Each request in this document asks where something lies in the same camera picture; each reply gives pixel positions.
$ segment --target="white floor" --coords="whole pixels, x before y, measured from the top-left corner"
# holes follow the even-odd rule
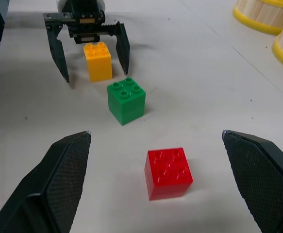
[[[124,79],[116,39],[102,37],[114,79],[88,81],[82,45],[60,34],[68,85],[53,62],[42,12],[55,0],[13,0],[0,49],[0,209],[50,145],[90,130],[83,195],[72,233],[258,233],[234,182],[221,133],[255,134],[283,150],[283,66],[274,36],[232,16],[234,0],[106,0],[125,23],[131,75],[146,114],[121,126],[107,85]],[[194,184],[183,198],[149,202],[147,150],[184,147]]]

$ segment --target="green lego brick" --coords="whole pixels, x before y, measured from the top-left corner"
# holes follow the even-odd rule
[[[146,92],[130,77],[108,86],[109,110],[125,125],[145,112]]]

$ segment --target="yellow lego brick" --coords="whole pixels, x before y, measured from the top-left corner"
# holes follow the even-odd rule
[[[112,79],[111,55],[106,44],[103,42],[96,45],[88,43],[83,49],[90,81]]]

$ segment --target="red lego brick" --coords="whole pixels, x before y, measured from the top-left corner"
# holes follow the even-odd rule
[[[149,150],[145,175],[149,200],[181,197],[193,182],[183,148]]]

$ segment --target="toy block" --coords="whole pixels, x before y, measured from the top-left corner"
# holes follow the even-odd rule
[[[130,77],[108,86],[109,110],[121,125],[145,112],[146,92]]]
[[[181,197],[193,182],[183,148],[149,150],[145,175],[149,200]]]
[[[84,48],[89,79],[91,82],[112,79],[111,55],[103,42],[93,45],[87,43]]]

